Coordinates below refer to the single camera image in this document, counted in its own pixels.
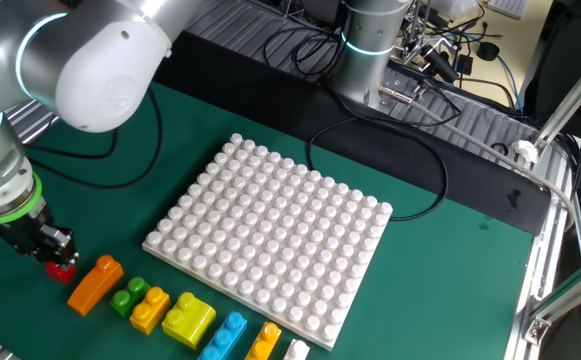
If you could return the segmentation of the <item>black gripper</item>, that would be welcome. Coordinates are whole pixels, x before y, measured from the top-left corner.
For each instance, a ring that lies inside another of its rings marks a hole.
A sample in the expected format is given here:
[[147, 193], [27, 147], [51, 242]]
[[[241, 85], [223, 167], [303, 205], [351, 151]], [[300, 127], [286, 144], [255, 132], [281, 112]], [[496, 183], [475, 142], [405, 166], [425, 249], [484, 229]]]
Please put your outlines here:
[[79, 258], [75, 241], [71, 240], [62, 247], [61, 258], [60, 254], [54, 252], [54, 241], [49, 236], [53, 228], [51, 210], [41, 197], [22, 217], [0, 224], [0, 237], [20, 255], [63, 266], [75, 265]]

